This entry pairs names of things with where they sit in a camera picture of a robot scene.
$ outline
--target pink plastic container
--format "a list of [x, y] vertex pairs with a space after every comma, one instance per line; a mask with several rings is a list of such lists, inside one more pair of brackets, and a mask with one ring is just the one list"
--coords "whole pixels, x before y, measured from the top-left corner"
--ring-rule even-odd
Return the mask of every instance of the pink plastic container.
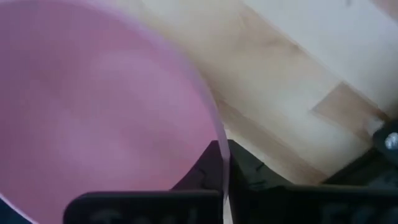
[[228, 166], [197, 72], [140, 23], [87, 2], [0, 3], [0, 121], [0, 196], [34, 223], [61, 223], [86, 192], [168, 190], [211, 140]]

